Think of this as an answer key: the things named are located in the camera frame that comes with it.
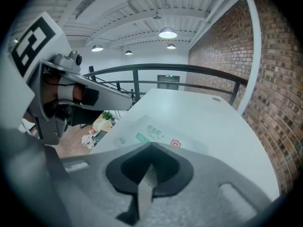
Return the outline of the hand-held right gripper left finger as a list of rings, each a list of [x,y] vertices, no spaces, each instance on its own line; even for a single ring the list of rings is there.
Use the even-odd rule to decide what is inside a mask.
[[[64,160],[71,226],[152,227],[151,160],[151,143]]]

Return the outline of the brown paper bag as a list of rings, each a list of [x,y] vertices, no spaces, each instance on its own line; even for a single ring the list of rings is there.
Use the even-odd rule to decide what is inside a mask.
[[[104,118],[97,118],[93,123],[93,130],[99,132],[109,132],[112,129],[113,125],[111,121]]]

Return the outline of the dark double door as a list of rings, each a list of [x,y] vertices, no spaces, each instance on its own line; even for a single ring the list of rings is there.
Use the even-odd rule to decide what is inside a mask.
[[[161,82],[157,84],[157,88],[160,89],[170,89],[170,90],[178,90],[179,86],[171,83],[179,83],[180,76],[166,77],[165,75],[158,75],[157,81]]]

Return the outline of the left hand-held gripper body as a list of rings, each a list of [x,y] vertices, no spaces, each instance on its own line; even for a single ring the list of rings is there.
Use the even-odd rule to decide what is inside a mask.
[[[41,143],[59,144],[69,126],[72,104],[80,101],[43,104],[43,77],[79,75],[81,60],[55,21],[46,12],[39,15],[12,51],[4,53],[4,128],[18,129],[27,120],[36,126]]]

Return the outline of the white pillar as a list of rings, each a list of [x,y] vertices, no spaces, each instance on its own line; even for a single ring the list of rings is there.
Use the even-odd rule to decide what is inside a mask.
[[[252,58],[252,66],[251,66],[250,76],[246,86],[246,90],[237,108],[237,112],[240,115],[244,113],[245,109],[249,104],[250,98],[254,92],[254,88],[258,78],[259,67],[260,67],[261,47],[262,47],[260,20],[259,20],[255,1],[254,0],[246,0],[246,1],[250,12],[252,30],[253,30],[253,58]]]

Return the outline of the black metal railing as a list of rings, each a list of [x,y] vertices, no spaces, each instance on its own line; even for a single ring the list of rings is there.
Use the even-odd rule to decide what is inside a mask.
[[[186,65],[186,64],[169,64],[169,63],[144,63],[144,64],[131,64],[131,65],[124,65],[124,66],[118,66],[103,70],[97,70],[97,71],[90,71],[87,74],[84,74],[83,76],[89,79],[93,79],[93,81],[105,85],[110,84],[114,86],[113,89],[129,95],[132,100],[133,104],[137,103],[141,99],[141,95],[145,95],[145,92],[140,91],[140,84],[160,84],[161,82],[158,81],[151,81],[151,80],[140,80],[138,71],[140,70],[173,70],[173,71],[181,71],[181,72],[191,72],[201,75],[209,75],[221,79],[225,79],[228,81],[234,82],[234,87],[231,91],[214,88],[214,87],[208,87],[208,86],[202,86],[198,84],[188,84],[188,83],[171,83],[178,86],[183,87],[192,87],[192,88],[198,88],[198,89],[206,89],[214,92],[220,92],[224,94],[229,94],[230,99],[228,103],[230,105],[233,105],[236,95],[239,91],[239,88],[241,85],[247,86],[248,80],[232,75],[227,72],[223,72],[220,70],[215,70],[211,68],[206,67],[199,67],[194,65]],[[109,73],[116,73],[116,72],[124,72],[124,71],[130,71],[132,72],[133,79],[132,80],[113,80],[113,81],[104,81],[100,78],[98,78],[98,75],[103,74],[109,74]]]

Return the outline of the person's left hand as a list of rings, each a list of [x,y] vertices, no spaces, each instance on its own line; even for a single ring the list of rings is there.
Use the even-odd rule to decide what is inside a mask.
[[[42,82],[42,102],[58,100],[81,101],[83,87],[64,77],[45,74]]]

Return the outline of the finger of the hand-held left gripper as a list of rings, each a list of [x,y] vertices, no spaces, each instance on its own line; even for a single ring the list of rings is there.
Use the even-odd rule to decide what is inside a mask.
[[[128,110],[132,98],[119,91],[108,88],[93,80],[77,74],[69,74],[68,79],[84,86],[80,103],[72,104],[70,126],[79,124],[91,125],[104,111]]]

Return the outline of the white square table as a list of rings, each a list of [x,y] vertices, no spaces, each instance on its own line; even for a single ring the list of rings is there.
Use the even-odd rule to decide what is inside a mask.
[[[275,171],[258,137],[219,96],[153,88],[122,116],[92,153],[116,149],[115,141],[143,116],[197,141],[196,151],[205,149],[225,162],[260,187],[271,200],[280,195]]]

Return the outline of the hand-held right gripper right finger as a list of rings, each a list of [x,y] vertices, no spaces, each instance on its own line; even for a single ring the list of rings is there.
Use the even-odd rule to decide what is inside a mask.
[[[161,146],[187,159],[193,177],[177,195],[153,199],[138,227],[241,227],[271,204],[257,184],[223,161]]]

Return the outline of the large round ceiling lamp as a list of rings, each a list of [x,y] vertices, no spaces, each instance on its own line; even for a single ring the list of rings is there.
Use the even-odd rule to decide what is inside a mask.
[[[165,38],[165,39],[171,39],[177,37],[177,33],[175,30],[171,27],[164,27],[162,30],[159,32],[159,37]]]

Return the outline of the white flower bunch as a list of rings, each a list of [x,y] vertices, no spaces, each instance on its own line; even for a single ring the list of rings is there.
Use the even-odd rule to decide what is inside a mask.
[[[81,143],[88,149],[93,149],[95,147],[96,141],[92,138],[92,135],[89,134],[82,136]]]

